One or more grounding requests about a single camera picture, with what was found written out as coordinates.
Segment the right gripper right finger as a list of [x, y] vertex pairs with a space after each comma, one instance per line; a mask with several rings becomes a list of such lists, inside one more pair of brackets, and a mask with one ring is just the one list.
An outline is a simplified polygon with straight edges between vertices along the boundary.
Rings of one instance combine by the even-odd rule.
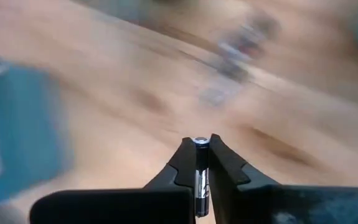
[[217, 224], [358, 224], [358, 187], [281, 184], [217, 134], [209, 143], [209, 187]]

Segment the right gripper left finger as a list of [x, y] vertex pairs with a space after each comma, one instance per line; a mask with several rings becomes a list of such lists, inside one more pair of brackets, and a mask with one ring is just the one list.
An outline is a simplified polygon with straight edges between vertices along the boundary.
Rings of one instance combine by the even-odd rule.
[[194, 224], [195, 144], [184, 138], [139, 189], [62, 190], [38, 199], [30, 224]]

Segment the black battery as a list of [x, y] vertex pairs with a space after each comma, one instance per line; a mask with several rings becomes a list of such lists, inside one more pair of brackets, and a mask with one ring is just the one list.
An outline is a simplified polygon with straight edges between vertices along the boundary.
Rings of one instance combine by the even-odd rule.
[[196, 149], [195, 162], [195, 215], [205, 217], [209, 214], [209, 142], [205, 137], [193, 139]]

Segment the teal rectangular case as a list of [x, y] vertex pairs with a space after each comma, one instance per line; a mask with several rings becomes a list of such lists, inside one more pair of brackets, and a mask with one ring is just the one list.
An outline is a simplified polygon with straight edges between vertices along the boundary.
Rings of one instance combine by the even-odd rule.
[[65, 125], [49, 72], [0, 58], [0, 203], [71, 168]]

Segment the silver battery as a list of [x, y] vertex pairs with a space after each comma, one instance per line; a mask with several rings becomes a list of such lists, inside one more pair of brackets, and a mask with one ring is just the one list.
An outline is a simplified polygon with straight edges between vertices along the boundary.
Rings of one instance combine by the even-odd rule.
[[252, 60], [261, 54], [263, 34], [249, 26], [232, 31], [219, 43], [219, 50], [229, 60]]

